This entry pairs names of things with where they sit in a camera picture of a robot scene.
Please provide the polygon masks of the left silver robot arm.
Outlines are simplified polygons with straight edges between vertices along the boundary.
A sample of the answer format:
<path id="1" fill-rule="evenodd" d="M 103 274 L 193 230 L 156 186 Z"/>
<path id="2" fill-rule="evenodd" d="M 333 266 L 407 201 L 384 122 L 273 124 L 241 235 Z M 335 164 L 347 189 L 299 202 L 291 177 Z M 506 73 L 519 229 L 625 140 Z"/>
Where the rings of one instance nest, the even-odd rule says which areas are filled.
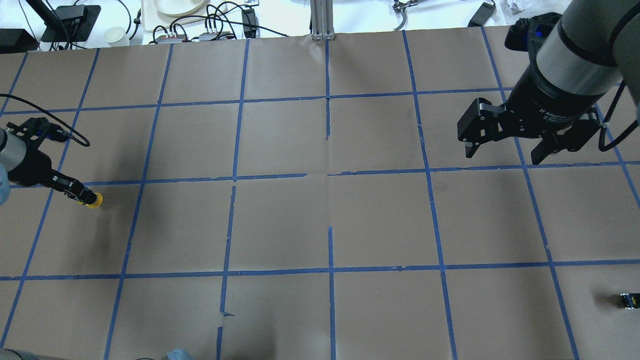
<path id="1" fill-rule="evenodd" d="M 76 178 L 69 177 L 55 170 L 51 158 L 39 150 L 44 141 L 44 133 L 37 134 L 36 130 L 25 129 L 25 133 L 18 135 L 12 129 L 1 130 L 1 200 L 9 200 L 10 185 L 13 183 L 21 187 L 41 185 L 66 194 L 87 207 L 99 204 L 101 195 L 94 193 Z"/>

